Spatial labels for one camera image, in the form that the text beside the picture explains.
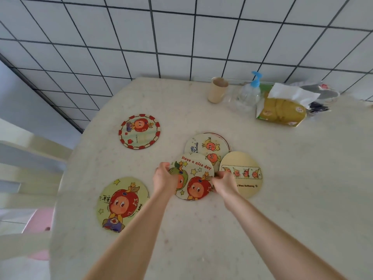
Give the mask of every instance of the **hand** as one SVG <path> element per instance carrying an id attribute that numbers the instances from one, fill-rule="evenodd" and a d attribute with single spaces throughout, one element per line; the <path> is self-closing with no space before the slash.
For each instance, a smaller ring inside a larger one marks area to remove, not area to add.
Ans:
<path id="1" fill-rule="evenodd" d="M 167 198 L 175 194 L 178 186 L 178 175 L 168 173 L 169 162 L 161 162 L 153 176 L 154 192 Z"/>
<path id="2" fill-rule="evenodd" d="M 215 191 L 221 195 L 224 202 L 230 196 L 239 195 L 236 180 L 232 173 L 219 171 L 212 178 L 212 183 L 214 184 Z"/>

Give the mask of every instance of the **beige cup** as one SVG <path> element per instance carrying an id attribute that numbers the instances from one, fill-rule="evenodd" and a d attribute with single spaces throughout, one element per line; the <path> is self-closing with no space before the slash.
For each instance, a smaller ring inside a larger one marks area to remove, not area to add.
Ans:
<path id="1" fill-rule="evenodd" d="M 229 83 L 223 78 L 212 78 L 211 88 L 208 93 L 208 100 L 212 103 L 219 103 L 223 100 Z"/>

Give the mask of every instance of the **forearm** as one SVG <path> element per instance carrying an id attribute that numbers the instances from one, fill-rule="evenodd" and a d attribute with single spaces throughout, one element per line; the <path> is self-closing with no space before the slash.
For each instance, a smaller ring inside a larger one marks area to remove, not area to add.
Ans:
<path id="1" fill-rule="evenodd" d="M 239 194 L 225 198 L 225 203 L 277 280 L 345 280 Z"/>
<path id="2" fill-rule="evenodd" d="M 164 195 L 154 194 L 84 280 L 143 279 L 168 200 Z"/>

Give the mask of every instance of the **person's left hand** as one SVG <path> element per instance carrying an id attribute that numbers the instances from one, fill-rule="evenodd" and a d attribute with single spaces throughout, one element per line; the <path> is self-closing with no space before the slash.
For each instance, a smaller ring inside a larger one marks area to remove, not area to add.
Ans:
<path id="1" fill-rule="evenodd" d="M 160 193 L 168 198 L 175 194 L 178 186 L 178 175 L 168 173 L 169 162 L 161 162 L 153 176 L 154 193 Z"/>

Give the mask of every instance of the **tiled wall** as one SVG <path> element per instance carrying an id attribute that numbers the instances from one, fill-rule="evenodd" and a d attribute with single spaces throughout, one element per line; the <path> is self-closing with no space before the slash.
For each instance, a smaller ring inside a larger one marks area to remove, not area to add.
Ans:
<path id="1" fill-rule="evenodd" d="M 78 129 L 138 76 L 324 80 L 373 101 L 373 0 L 0 0 L 0 53 Z"/>

